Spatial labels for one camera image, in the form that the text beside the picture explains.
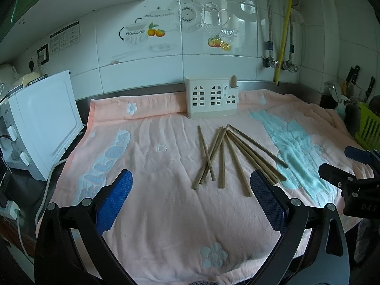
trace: wooden chopstick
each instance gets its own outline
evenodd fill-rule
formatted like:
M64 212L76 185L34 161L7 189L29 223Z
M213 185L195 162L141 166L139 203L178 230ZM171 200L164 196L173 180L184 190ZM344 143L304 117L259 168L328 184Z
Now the wooden chopstick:
M226 188L226 170L225 170L225 160L224 160L224 140L222 140L222 144L220 145L221 153L220 156L222 158L221 161L221 168L222 168L222 184L221 188Z
M217 130L217 132L216 132L216 135L214 136L214 142L212 143L211 148L210 148L211 155L212 155L212 152L214 151L215 145L216 145L217 141L219 140L219 137L220 137L220 135L221 135L222 132L223 132L223 128L219 128L219 129ZM206 162L206 163L203 165L203 167L201 168L201 171L200 171L200 173L198 174L197 179L194 181L194 183L193 183L193 185L192 185L192 188L193 188L194 190L197 189L197 187L198 187L199 184L202 184L202 178L203 178L203 176L204 176L204 173L205 173L206 168L208 168L208 164L207 164L207 162Z
M201 137L201 142L202 142L202 145L203 145L203 149L204 149L204 153L206 154L206 160L207 160L207 164L210 168L210 174L211 174L211 179L213 181L215 181L215 174L214 174L214 170L212 168L212 164L211 164L211 160L210 160L210 156L209 156L209 152L207 151L207 145L206 145L206 142L204 140L204 137L203 137L203 133L202 133L202 129L201 129L201 126L199 125L198 126L198 131L199 131L199 135Z
M211 153L211 156L210 156L210 160L211 160L211 161L214 160L214 158L215 158L215 156L216 156L216 153L217 153L218 150L219 150L220 144L222 143L223 138L225 137L226 132L227 132L227 127L223 128L223 132L221 132L220 135L219 135L219 138L218 138L218 140L217 140L217 142L216 142L216 145L215 145L215 147L214 147L214 149L213 149L213 151L212 151L212 153ZM206 176L207 176L207 171L208 171L208 166L206 166L206 169L205 169L205 171L204 171L204 173L203 173L203 175L202 175L201 183L202 183L202 181L206 178Z
M265 158L263 158L260 154L258 154L254 149L252 149L247 143L237 137L231 131L227 132L229 135L233 136L242 146L243 149L247 151L247 153L268 173L268 175L273 175L273 180L277 183L277 179L280 181L286 181L286 177L284 177L275 167L272 166Z
M248 140L251 143L253 143L256 147L262 149L266 154L268 154L271 158L273 158L273 160L275 160L277 163L281 164L285 168L288 168L288 165L283 160L279 159L272 152L270 152L269 150L267 150L265 147L263 147L262 145L260 145L258 142L254 141L251 137L249 137L248 135L244 134L242 131L238 130L236 127L234 127L234 126L232 126L230 124L228 126L230 126L233 130L235 130L237 133L239 133L246 140Z
M252 156L247 152L247 150L245 150L243 148L243 146L240 144L239 141L237 141L233 136L231 136L231 132L227 132L227 136L231 138L231 140L235 143L235 145L239 148L239 150L244 154L244 156L251 162L252 166L256 169L259 169L261 170L261 172L263 173L263 175L265 176L265 178L267 178L267 180L272 184L272 185L275 185L275 181L277 181L277 179L273 180L273 177L270 177L269 174L267 173L266 170L264 170L264 168L262 168L257 162L256 160L254 160L254 158L252 158Z
M240 176L241 182L243 183L244 195L247 197L250 197L250 196L252 196L252 192L251 192L250 186L246 180L246 177L244 176L243 168L240 165L240 162L239 162L238 157L236 156L236 153L235 153L235 151L231 145L231 142L229 141L227 136L225 136L225 138L226 138L227 146L228 146L229 151L230 151L231 156L232 156L232 160L235 163L236 171L237 171L238 175Z

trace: yellow gas pipe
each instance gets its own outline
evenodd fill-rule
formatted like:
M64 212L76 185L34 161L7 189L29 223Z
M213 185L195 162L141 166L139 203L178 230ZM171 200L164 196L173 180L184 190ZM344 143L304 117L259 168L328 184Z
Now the yellow gas pipe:
M286 9L284 26L282 28L280 57L279 57L279 67L276 68L276 70L274 72L274 79L273 79L273 81L276 83L276 86L279 85L280 68L281 68L281 65L282 65L282 61L284 60L284 51L285 51L285 44L286 44L286 34L288 33L288 24L289 24L290 12L291 12L291 0L288 0L288 8Z

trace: white microwave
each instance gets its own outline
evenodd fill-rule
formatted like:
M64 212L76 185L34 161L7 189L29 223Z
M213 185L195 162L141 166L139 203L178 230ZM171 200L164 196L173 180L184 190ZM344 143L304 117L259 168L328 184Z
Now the white microwave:
M69 71L41 77L9 91L0 103L3 158L11 168L28 170L46 181L83 128Z

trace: green basket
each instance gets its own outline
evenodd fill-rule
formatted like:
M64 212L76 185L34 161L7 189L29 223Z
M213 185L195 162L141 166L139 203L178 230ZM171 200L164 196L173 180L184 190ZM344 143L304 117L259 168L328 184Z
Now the green basket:
M368 109L367 103L358 102L360 126L355 139L366 150L380 150L380 117Z

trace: screw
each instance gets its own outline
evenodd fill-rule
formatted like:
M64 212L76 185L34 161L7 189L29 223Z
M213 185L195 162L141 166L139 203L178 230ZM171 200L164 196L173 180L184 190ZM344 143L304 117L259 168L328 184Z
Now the screw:
M333 204L327 204L327 207L328 207L328 209L331 210L331 211L334 211L334 210L335 210L335 205L333 205Z
M290 202L296 207L299 207L301 205L301 201L298 198L293 198Z
M55 207L56 207L55 203L50 203L50 204L47 205L47 209L48 210L53 210Z
M92 203L91 198L85 198L82 200L82 205L84 205L85 207L89 206L91 203Z

